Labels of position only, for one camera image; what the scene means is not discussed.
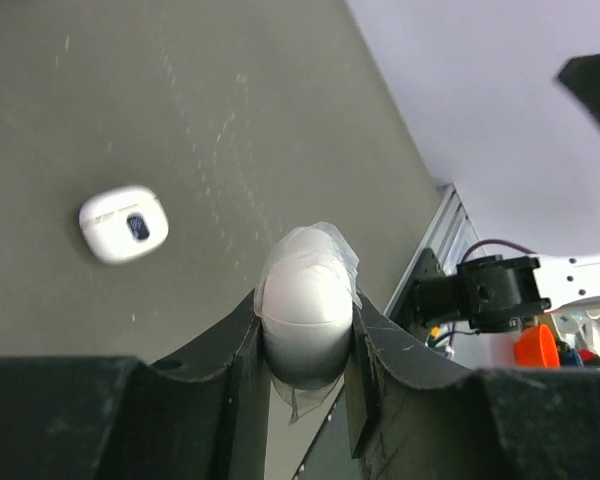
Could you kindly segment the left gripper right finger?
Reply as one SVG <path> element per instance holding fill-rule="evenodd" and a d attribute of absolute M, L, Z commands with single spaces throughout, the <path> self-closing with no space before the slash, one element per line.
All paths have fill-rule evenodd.
<path fill-rule="evenodd" d="M 471 370 L 367 299 L 346 378 L 366 479 L 600 479 L 600 369 Z"/>

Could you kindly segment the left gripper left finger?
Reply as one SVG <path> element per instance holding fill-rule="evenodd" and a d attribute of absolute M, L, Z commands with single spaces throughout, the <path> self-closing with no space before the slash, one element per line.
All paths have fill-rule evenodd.
<path fill-rule="evenodd" d="M 0 357 L 0 479 L 260 479 L 269 401 L 251 297 L 151 364 Z"/>

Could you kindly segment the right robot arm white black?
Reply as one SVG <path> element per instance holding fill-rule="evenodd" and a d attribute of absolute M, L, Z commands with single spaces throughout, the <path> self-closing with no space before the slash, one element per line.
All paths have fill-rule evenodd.
<path fill-rule="evenodd" d="M 558 82 L 600 127 L 600 53 L 569 59 Z M 564 307 L 600 304 L 600 253 L 549 256 L 525 252 L 461 261 L 443 273 L 431 250 L 419 257 L 395 321 L 405 330 L 466 321 L 479 333 L 505 333 L 519 319 Z"/>

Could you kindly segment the white earbud charging case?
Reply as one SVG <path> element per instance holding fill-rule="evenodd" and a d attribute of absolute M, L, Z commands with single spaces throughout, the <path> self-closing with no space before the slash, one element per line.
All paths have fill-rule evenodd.
<path fill-rule="evenodd" d="M 79 227 L 91 253 L 102 263 L 124 264 L 158 249 L 169 221 L 157 194 L 127 185 L 102 192 L 79 210 Z"/>

